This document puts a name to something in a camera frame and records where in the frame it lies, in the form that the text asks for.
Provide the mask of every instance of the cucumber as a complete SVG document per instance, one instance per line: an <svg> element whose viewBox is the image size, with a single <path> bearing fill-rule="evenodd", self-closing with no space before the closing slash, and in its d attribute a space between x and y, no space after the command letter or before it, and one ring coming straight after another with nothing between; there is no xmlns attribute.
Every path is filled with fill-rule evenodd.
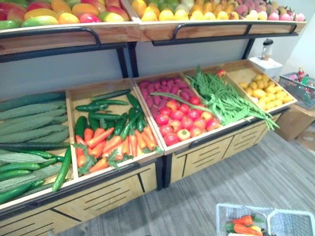
<svg viewBox="0 0 315 236"><path fill-rule="evenodd" d="M10 178L15 178L15 177L20 177L20 176L25 176L32 173L30 170L14 170L14 171L7 171L0 173L0 181L10 179Z"/></svg>
<svg viewBox="0 0 315 236"><path fill-rule="evenodd" d="M97 101L97 100L101 100L101 99L108 99L108 98L113 98L113 97L118 97L121 95L125 95L126 93L129 93L130 89L125 89L125 90L120 90L120 91L115 91L115 92L109 92L103 95L99 95L99 96L94 96L91 98L91 101Z"/></svg>
<svg viewBox="0 0 315 236"><path fill-rule="evenodd" d="M70 145L68 142L63 143L0 143L0 148L9 151L18 150L60 150L65 149Z"/></svg>
<svg viewBox="0 0 315 236"><path fill-rule="evenodd" d="M7 164L4 166L0 166L0 173L1 172L7 172L7 171L14 171L14 170L30 170L35 171L40 168L40 165L37 163L13 163L13 164Z"/></svg>

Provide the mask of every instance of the green vegetable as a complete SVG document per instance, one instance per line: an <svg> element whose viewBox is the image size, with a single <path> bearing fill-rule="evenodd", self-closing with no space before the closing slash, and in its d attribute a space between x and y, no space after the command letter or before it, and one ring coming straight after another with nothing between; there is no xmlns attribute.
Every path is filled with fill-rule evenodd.
<svg viewBox="0 0 315 236"><path fill-rule="evenodd" d="M14 171L7 171L0 173L0 181L14 178L14 177L19 177L19 176L24 176L32 173L30 170L14 170Z"/></svg>
<svg viewBox="0 0 315 236"><path fill-rule="evenodd" d="M82 139L84 138L84 130L88 126L88 120L85 116L80 116L74 127L74 134L79 135Z"/></svg>
<svg viewBox="0 0 315 236"><path fill-rule="evenodd" d="M93 131L96 131L97 128L100 127L100 123L99 123L99 121L98 121L97 119L94 119L94 118L91 117L91 114L92 114L92 113L93 113L93 112L89 112L89 124L90 124L91 129L92 129Z"/></svg>
<svg viewBox="0 0 315 236"><path fill-rule="evenodd" d="M14 170L31 170L35 171L38 170L40 166L37 163L13 163L13 164L7 164L4 166L0 166L0 173L1 172L7 172L7 171L14 171Z"/></svg>
<svg viewBox="0 0 315 236"><path fill-rule="evenodd" d="M106 94L103 94L103 95L94 96L94 97L91 98L91 101L97 101L97 100L101 100L101 99L108 99L108 98L118 97L118 96L124 95L124 94L129 93L129 92L130 92L130 89L110 92L110 93L106 93Z"/></svg>
<svg viewBox="0 0 315 236"><path fill-rule="evenodd" d="M58 131L49 135L40 137L38 139L32 139L30 142L47 143L47 142L63 142L69 137L69 130Z"/></svg>
<svg viewBox="0 0 315 236"><path fill-rule="evenodd" d="M59 172L60 167L61 167L61 163L56 163L55 165L50 165L43 169L33 171L33 173L26 176L20 176L20 177L4 180L0 184L0 193L9 191L13 188L19 187L23 184L26 184L32 181L46 179L50 176L53 176Z"/></svg>
<svg viewBox="0 0 315 236"><path fill-rule="evenodd" d="M24 117L28 115L35 115L46 111L56 110L58 108L59 106L56 104L31 104L0 112L0 119L10 119Z"/></svg>
<svg viewBox="0 0 315 236"><path fill-rule="evenodd" d="M81 111L81 112L103 111L103 110L106 110L106 108L108 108L108 104L97 105L96 103L91 103L89 105L80 105L80 106L75 107L77 111Z"/></svg>
<svg viewBox="0 0 315 236"><path fill-rule="evenodd" d="M128 98L128 101L131 103L132 106L134 106L136 110L141 109L140 103L137 98L135 98L131 93L127 93L126 96Z"/></svg>
<svg viewBox="0 0 315 236"><path fill-rule="evenodd" d="M109 122L107 123L107 129L110 129L110 128L112 128L112 127L115 127L115 123L114 123L113 121L109 121ZM114 136L114 132L111 133L111 134L107 137L106 140L111 140L113 136Z"/></svg>
<svg viewBox="0 0 315 236"><path fill-rule="evenodd" d="M90 116L91 118L94 118L94 119L103 118L106 121L115 121L115 120L123 119L122 116L116 115L116 114L91 113Z"/></svg>
<svg viewBox="0 0 315 236"><path fill-rule="evenodd" d="M124 129L122 130L121 134L120 134L120 137L122 138L122 140L125 140L127 135L129 134L129 130L130 130L130 127L132 127L132 125L136 122L136 120L138 119L138 117L141 115L142 111L141 112L138 112L134 118L132 118L129 123L124 127Z"/></svg>
<svg viewBox="0 0 315 236"><path fill-rule="evenodd" d="M0 194L0 205L25 193L31 185L32 182L29 182Z"/></svg>
<svg viewBox="0 0 315 236"><path fill-rule="evenodd" d="M58 173L58 176L53 184L53 191L56 192L60 189L60 187L62 186L65 177L68 173L69 170L69 166L71 164L71 149L70 147L67 148L67 151L65 152L64 155L64 161L63 161L63 165Z"/></svg>
<svg viewBox="0 0 315 236"><path fill-rule="evenodd" d="M0 148L4 150L60 150L67 148L70 143L0 143Z"/></svg>
<svg viewBox="0 0 315 236"><path fill-rule="evenodd" d="M123 130L123 128L127 122L128 114L123 113L122 117L123 117L123 119L118 120L115 124L114 135L120 135L120 133L122 132L122 130Z"/></svg>
<svg viewBox="0 0 315 236"><path fill-rule="evenodd" d="M0 129L0 135L12 134L16 132L24 132L34 130L45 125L48 125L53 121L53 117L42 117L34 120L26 120L21 123L14 123Z"/></svg>
<svg viewBox="0 0 315 236"><path fill-rule="evenodd" d="M24 163L24 162L42 163L42 162L46 162L47 159L44 159L41 156L34 155L34 154L11 152L11 151L0 149L0 161L9 162L9 163Z"/></svg>
<svg viewBox="0 0 315 236"><path fill-rule="evenodd" d="M10 100L0 103L0 112L6 111L12 108L16 108L16 107L30 105L30 104L51 101L55 99L61 99L64 97L65 97L64 93L54 93L54 92L26 95L23 97L10 99Z"/></svg>

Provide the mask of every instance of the white wall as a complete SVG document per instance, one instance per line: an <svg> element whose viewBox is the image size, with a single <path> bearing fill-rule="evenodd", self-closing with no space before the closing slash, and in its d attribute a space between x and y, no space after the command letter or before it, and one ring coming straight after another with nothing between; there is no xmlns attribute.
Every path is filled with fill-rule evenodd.
<svg viewBox="0 0 315 236"><path fill-rule="evenodd" d="M303 12L307 20L314 15L314 0L280 0L290 5L296 12ZM312 67L310 45L314 45L314 36L306 33L314 30L314 21L299 37L273 38L275 46L273 59L285 64L298 66L309 62ZM262 42L257 39L251 56L259 56ZM137 57L140 75L156 74L191 68L196 65L209 65L240 59L247 40L233 40L200 44L154 47L151 43L137 44ZM120 67L115 50L69 54L61 56L28 59L0 64L0 100L26 93L44 92L62 89L74 85L89 84L108 79L121 78Z"/></svg>

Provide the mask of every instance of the gray carpet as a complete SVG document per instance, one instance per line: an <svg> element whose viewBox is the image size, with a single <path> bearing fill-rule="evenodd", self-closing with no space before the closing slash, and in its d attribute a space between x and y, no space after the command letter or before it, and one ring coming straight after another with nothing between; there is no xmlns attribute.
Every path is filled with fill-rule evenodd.
<svg viewBox="0 0 315 236"><path fill-rule="evenodd" d="M214 236L217 203L314 214L315 156L269 132L254 147L90 220L87 235Z"/></svg>

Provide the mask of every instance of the red tomato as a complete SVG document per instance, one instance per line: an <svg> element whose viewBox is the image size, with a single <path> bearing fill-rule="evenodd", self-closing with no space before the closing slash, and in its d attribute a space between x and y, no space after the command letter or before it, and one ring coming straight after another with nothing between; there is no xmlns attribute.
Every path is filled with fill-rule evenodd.
<svg viewBox="0 0 315 236"><path fill-rule="evenodd" d="M172 114L172 110L169 107L163 107L160 111L159 111L160 115L168 115L169 117Z"/></svg>
<svg viewBox="0 0 315 236"><path fill-rule="evenodd" d="M171 120L169 125L173 127L174 133L177 133L180 129L182 129L182 123L179 120Z"/></svg>
<svg viewBox="0 0 315 236"><path fill-rule="evenodd" d="M169 117L167 115L158 115L156 117L156 122L158 125L165 125L169 121Z"/></svg>
<svg viewBox="0 0 315 236"><path fill-rule="evenodd" d="M201 103L201 100L197 96L192 96L190 97L189 102L193 105L199 105Z"/></svg>
<svg viewBox="0 0 315 236"><path fill-rule="evenodd" d="M203 118L199 118L199 119L195 120L193 125L196 127L199 127L200 129L205 129L207 122Z"/></svg>
<svg viewBox="0 0 315 236"><path fill-rule="evenodd" d="M172 111L176 111L178 109L178 104L175 100L169 100L166 106L172 109Z"/></svg>
<svg viewBox="0 0 315 236"><path fill-rule="evenodd" d="M181 111L182 113L184 113L185 115L187 115L187 113L189 112L189 106L187 104L182 104L179 106L178 108L179 111Z"/></svg>
<svg viewBox="0 0 315 236"><path fill-rule="evenodd" d="M184 113L182 113L181 111L173 111L171 117L172 119L175 119L175 120L182 120L184 117Z"/></svg>
<svg viewBox="0 0 315 236"><path fill-rule="evenodd" d="M188 112L187 117L189 117L190 119L195 121L200 117L200 115L199 115L199 112L197 109L193 109L193 110Z"/></svg>
<svg viewBox="0 0 315 236"><path fill-rule="evenodd" d="M193 125L193 121L192 119L188 118L188 117L184 117L182 119L182 127L183 129L190 129Z"/></svg>
<svg viewBox="0 0 315 236"><path fill-rule="evenodd" d="M190 132L187 129L181 129L177 132L177 137L180 141L184 141L190 138Z"/></svg>
<svg viewBox="0 0 315 236"><path fill-rule="evenodd" d="M202 134L202 130L196 126L193 126L189 131L190 131L190 135L192 137L196 137L196 136Z"/></svg>
<svg viewBox="0 0 315 236"><path fill-rule="evenodd" d="M177 135L174 133L167 134L164 137L164 141L165 141L166 145L168 145L168 146L174 145L174 144L179 142Z"/></svg>
<svg viewBox="0 0 315 236"><path fill-rule="evenodd" d="M173 133L173 128L170 125L163 125L159 128L159 131L161 132L161 135L164 137L169 133Z"/></svg>

